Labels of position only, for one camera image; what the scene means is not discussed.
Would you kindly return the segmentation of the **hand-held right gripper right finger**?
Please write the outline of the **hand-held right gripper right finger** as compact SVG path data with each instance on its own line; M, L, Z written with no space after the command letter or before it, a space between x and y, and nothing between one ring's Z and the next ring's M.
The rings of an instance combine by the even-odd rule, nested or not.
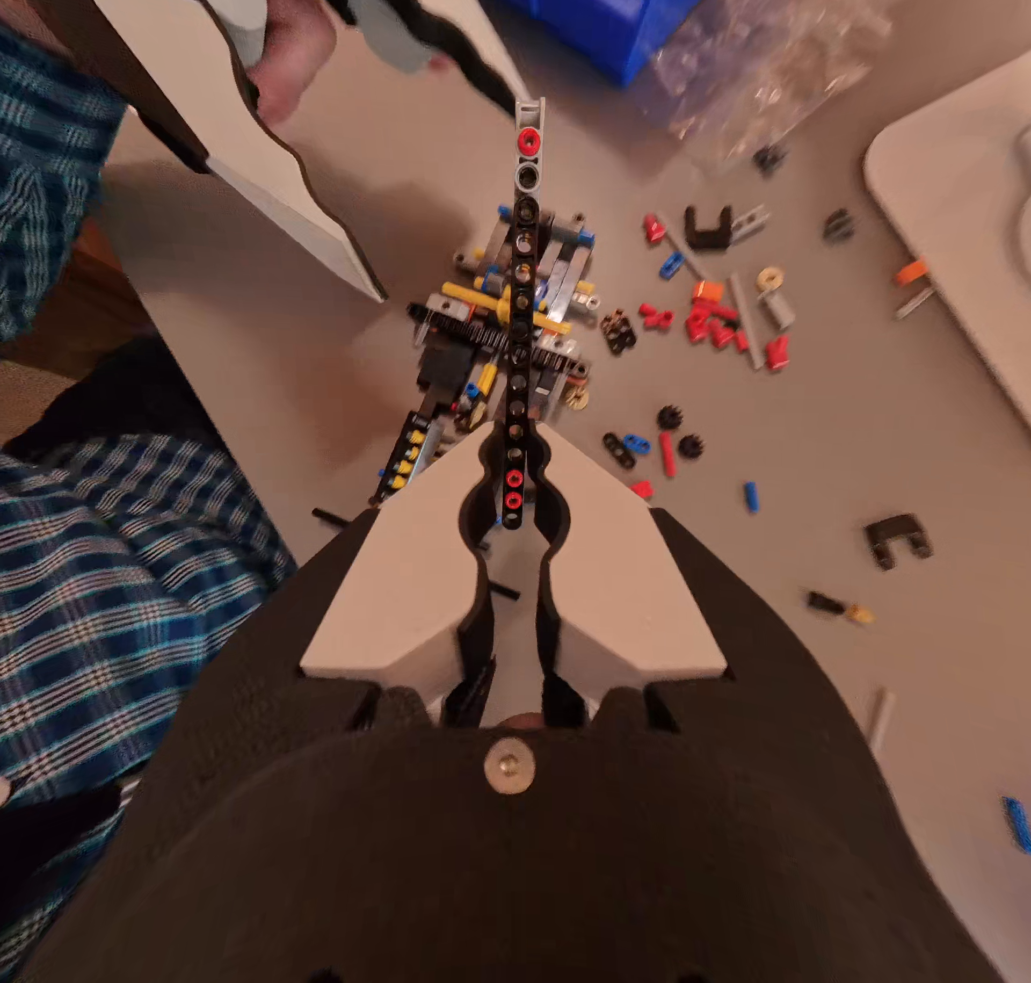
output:
M536 613L546 723L581 727L614 689L723 676L727 659L647 500L547 425L533 469L548 545Z

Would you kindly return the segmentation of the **black u-shaped lego bracket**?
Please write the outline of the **black u-shaped lego bracket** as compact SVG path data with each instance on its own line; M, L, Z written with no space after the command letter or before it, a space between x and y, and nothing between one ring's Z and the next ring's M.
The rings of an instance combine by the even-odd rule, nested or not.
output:
M725 252L733 243L735 216L732 205L724 205L716 227L702 228L699 225L697 207L688 204L684 211L685 239L689 248L698 253Z

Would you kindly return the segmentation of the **person's torso plaid shirt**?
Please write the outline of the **person's torso plaid shirt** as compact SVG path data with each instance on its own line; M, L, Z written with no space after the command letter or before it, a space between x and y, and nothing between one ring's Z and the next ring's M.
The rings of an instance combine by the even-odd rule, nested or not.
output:
M2 453L2 812L101 799L26 880L2 855L2 981L104 852L200 673L296 567L222 450L122 435Z

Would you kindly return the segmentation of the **long black lego beam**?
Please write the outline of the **long black lego beam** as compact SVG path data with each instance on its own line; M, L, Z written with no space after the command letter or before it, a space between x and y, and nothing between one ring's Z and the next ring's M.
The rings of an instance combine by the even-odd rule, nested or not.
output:
M504 411L504 473L500 520L504 529L522 526L529 474L530 371L534 351L535 301L540 231L540 187L546 100L517 103L517 165L510 212L509 345Z

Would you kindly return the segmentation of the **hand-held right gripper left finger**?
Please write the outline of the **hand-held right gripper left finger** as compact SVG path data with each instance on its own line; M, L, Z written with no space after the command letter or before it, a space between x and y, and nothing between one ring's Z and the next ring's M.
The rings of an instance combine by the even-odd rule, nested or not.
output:
M497 518L497 426L483 426L370 519L300 660L315 679L418 693L478 727L496 669L483 540Z

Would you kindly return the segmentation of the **person's left hand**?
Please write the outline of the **person's left hand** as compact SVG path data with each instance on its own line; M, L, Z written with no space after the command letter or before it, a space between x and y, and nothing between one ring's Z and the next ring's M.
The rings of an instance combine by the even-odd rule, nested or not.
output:
M298 109L303 95L326 65L337 35L323 0L266 0L262 57L246 74L257 88L257 111L270 128Z

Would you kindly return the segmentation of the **lego car chassis assembly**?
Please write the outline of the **lego car chassis assembly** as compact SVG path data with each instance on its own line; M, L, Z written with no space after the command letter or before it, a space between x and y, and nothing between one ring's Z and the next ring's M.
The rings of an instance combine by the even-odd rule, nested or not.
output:
M586 280L595 243L585 212L542 212L527 383L533 421L548 420L563 391L589 378L573 325L597 322L600 300ZM509 324L498 313L509 300L511 253L511 208L500 205L487 243L455 253L456 280L408 306L420 399L393 443L369 507L381 507L459 439L503 416Z

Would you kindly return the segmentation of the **small black lego bracket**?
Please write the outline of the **small black lego bracket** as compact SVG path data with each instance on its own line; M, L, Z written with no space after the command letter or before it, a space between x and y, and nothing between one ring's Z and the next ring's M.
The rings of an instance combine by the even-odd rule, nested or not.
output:
M913 557L927 560L934 550L926 529L920 519L907 512L863 526L863 536L876 566L889 572L896 566L895 550L898 544L905 544Z

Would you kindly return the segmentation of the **person's left forearm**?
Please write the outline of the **person's left forearm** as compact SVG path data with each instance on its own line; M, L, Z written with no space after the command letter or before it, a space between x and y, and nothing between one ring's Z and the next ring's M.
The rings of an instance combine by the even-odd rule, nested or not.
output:
M99 194L126 102L1 28L1 341L28 333Z

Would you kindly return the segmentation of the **black and tan lego pin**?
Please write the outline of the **black and tan lego pin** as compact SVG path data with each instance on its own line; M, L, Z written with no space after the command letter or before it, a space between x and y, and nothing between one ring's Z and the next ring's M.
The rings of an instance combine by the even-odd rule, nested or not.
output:
M869 608L858 603L844 603L816 590L807 592L805 604L818 614L844 618L859 625L869 625L875 622L875 615Z

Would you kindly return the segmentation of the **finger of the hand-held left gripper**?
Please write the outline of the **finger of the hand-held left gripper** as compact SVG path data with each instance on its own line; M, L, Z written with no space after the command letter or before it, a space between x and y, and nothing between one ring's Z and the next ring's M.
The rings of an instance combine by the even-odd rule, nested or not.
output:
M400 10L411 33L427 42L434 54L432 60L447 60L502 113L516 113L517 103L526 99L526 84L480 0L388 2Z
M251 106L245 70L206 0L94 0L206 151L205 166L337 278L381 305L381 282L320 201L302 159Z

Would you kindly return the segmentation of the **clear plastic bag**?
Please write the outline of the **clear plastic bag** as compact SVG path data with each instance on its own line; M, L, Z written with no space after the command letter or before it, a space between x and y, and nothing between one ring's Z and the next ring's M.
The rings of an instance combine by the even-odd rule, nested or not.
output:
M651 125L716 172L856 86L891 33L885 0L701 0L631 92Z

